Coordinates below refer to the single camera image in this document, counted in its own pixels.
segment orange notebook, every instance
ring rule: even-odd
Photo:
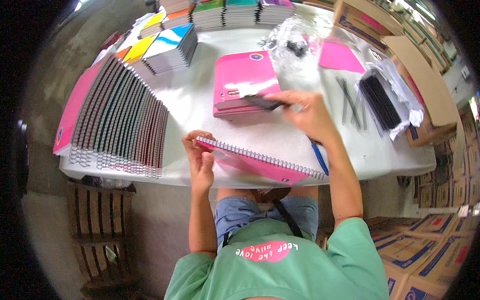
[[[131,46],[128,46],[124,50],[120,50],[115,54],[116,57],[118,57],[121,61],[124,61],[123,59],[125,58],[125,55],[127,55],[128,51],[130,51]]]
[[[190,12],[190,10],[192,9],[192,7],[193,7],[193,4],[190,5],[188,8],[183,9],[183,10],[181,10],[181,11],[169,13],[169,14],[167,15],[167,18],[168,18],[169,20],[171,20],[171,19],[173,19],[173,18],[180,17],[180,16],[183,16],[183,15],[185,15],[185,14],[188,14],[188,13]]]

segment person's right hand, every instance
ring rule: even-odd
[[[322,94],[301,91],[284,91],[265,96],[271,101],[282,101],[287,104],[299,104],[302,109],[295,112],[284,106],[283,117],[307,134],[308,137],[329,144],[340,138],[335,125],[325,107]]]

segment blue notebook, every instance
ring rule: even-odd
[[[179,48],[184,41],[184,37],[187,36],[188,31],[192,30],[192,26],[192,23],[188,23],[160,32],[158,37],[147,49],[142,59],[148,59],[167,51]]]

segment yellow notebook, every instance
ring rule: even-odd
[[[130,51],[128,51],[123,61],[132,64],[141,59],[145,51],[147,51],[148,47],[150,47],[157,36],[158,33],[139,40],[135,45],[132,46]]]
[[[142,30],[152,26],[152,25],[155,25],[157,23],[161,23],[163,21],[163,19],[165,18],[167,14],[165,13],[165,11],[162,11],[162,12],[159,12],[157,13],[156,15],[154,15],[153,17],[150,18],[150,20],[148,20],[147,24],[145,24],[143,27],[142,27]]]

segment stack of notebooks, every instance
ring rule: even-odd
[[[214,116],[260,111],[244,97],[277,92],[280,86],[268,51],[230,54],[216,60]]]
[[[198,2],[192,11],[192,22],[197,30],[223,26],[223,0]]]
[[[108,54],[78,79],[53,153],[69,162],[137,174],[162,167],[168,110],[130,68]]]
[[[259,0],[258,23],[277,25],[292,16],[296,9],[289,0]]]
[[[190,13],[193,11],[193,8],[194,5],[192,4],[186,9],[168,14],[167,17],[163,19],[163,28],[169,29],[183,24],[191,23],[192,20]]]
[[[258,10],[257,0],[226,0],[225,26],[254,25]]]
[[[178,12],[187,9],[192,3],[188,0],[159,0],[167,13]]]
[[[151,17],[140,30],[140,38],[145,38],[147,36],[151,36],[152,34],[162,31],[162,21],[166,15],[167,14],[165,13],[165,11],[161,11]]]
[[[142,56],[145,54],[157,36],[158,33],[142,38],[130,48],[130,50],[122,59],[123,62],[126,62],[129,66],[132,66],[135,69],[135,72],[137,72],[143,79],[150,78],[154,75],[153,70],[142,59]]]
[[[192,61],[198,38],[192,23],[162,31],[142,59],[154,74],[185,69]]]

